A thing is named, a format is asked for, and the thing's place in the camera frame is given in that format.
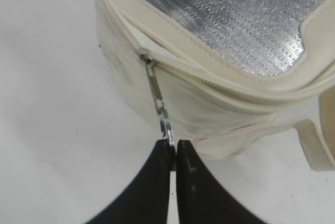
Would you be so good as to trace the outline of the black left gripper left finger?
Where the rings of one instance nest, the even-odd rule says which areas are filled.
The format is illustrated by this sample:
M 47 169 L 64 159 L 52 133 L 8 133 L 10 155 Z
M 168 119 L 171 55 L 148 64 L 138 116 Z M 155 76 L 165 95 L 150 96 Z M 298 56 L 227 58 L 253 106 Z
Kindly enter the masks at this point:
M 169 142 L 156 141 L 136 177 L 88 223 L 167 223 L 173 159 Z

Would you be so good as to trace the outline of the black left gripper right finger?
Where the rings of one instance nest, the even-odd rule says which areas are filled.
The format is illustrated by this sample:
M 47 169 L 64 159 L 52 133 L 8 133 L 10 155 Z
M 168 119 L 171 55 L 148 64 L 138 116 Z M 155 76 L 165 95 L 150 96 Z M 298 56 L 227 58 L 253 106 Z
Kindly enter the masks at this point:
M 176 193 L 180 223 L 266 223 L 221 186 L 188 140 L 177 144 Z

